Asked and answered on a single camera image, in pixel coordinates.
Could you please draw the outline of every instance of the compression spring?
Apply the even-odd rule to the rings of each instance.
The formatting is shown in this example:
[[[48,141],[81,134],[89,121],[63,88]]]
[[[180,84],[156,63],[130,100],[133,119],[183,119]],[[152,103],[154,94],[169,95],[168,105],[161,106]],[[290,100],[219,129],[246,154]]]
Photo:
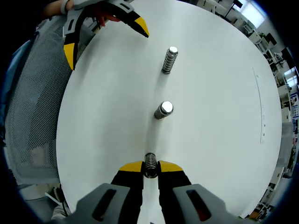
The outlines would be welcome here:
[[[170,47],[167,50],[163,68],[162,68],[162,72],[164,74],[170,73],[177,56],[178,56],[178,49],[176,47]]]
[[[144,175],[147,178],[155,178],[157,174],[157,160],[153,153],[147,153],[144,159]]]

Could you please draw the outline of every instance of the gray mesh fabric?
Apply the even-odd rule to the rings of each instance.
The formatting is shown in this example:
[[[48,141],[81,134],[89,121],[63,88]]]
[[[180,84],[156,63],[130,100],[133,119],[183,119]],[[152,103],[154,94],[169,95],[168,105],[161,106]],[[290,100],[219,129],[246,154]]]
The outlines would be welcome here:
[[[6,143],[19,184],[59,182],[56,128],[71,75],[63,51],[65,21],[56,16],[41,27],[9,104]]]

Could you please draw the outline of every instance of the white round table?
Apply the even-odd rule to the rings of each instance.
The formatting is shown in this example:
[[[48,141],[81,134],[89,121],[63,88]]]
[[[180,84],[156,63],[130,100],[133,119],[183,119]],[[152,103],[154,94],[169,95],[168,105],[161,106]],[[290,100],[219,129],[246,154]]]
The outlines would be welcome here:
[[[121,166],[154,152],[229,212],[246,216],[269,184],[281,139],[278,90],[266,59],[239,30],[201,8],[174,0],[132,5],[149,38],[108,22],[78,61],[61,103],[57,164],[71,211]],[[179,53],[163,75],[170,46]],[[164,100],[174,112],[159,121],[153,113]],[[145,178],[139,223],[163,223],[158,196],[157,178]]]

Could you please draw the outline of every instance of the window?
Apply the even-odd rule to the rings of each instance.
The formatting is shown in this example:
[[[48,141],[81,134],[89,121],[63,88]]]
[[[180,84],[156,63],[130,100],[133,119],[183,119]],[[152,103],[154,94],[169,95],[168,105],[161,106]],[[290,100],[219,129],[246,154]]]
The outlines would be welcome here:
[[[239,11],[244,17],[246,17],[256,28],[258,28],[267,17],[267,14],[251,0],[239,0],[243,6],[239,8],[234,5],[234,9]]]
[[[290,70],[285,72],[286,82],[289,84],[290,87],[297,85],[297,77],[296,73],[294,73],[296,68],[291,68]]]
[[[292,78],[287,79],[286,82],[289,84],[290,87],[293,87],[297,85],[297,77],[293,76]]]

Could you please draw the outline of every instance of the finger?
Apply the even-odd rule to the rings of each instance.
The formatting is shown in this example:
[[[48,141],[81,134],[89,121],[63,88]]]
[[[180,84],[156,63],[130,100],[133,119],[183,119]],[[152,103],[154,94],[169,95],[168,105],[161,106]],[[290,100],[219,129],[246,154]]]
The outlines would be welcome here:
[[[120,19],[116,18],[115,16],[109,15],[109,14],[106,15],[106,18],[109,19],[109,20],[111,20],[111,21],[114,21],[114,22],[121,21]]]
[[[95,18],[97,18],[97,20],[99,21],[99,24],[104,27],[105,26],[105,20],[103,18],[103,15],[101,13],[101,11],[98,8],[93,8],[93,13]]]

